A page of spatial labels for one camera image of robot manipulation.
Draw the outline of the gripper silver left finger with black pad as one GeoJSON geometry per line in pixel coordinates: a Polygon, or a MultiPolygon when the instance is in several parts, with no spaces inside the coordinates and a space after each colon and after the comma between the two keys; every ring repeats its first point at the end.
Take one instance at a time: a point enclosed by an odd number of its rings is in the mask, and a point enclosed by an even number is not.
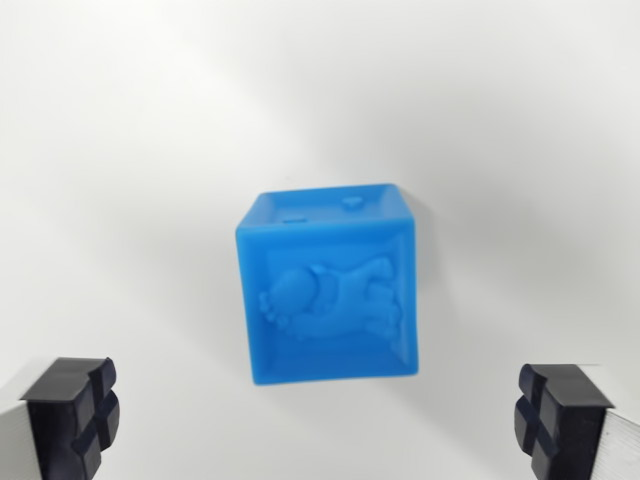
{"type": "Polygon", "coordinates": [[[95,477],[115,441],[120,405],[106,358],[40,357],[1,387],[1,477],[95,477]]]}

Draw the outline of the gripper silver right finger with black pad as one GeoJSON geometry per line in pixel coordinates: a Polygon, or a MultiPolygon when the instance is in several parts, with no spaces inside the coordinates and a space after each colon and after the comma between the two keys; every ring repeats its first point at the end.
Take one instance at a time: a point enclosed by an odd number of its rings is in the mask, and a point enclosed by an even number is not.
{"type": "Polygon", "coordinates": [[[639,477],[639,380],[597,364],[521,367],[519,448],[543,480],[639,477]]]}

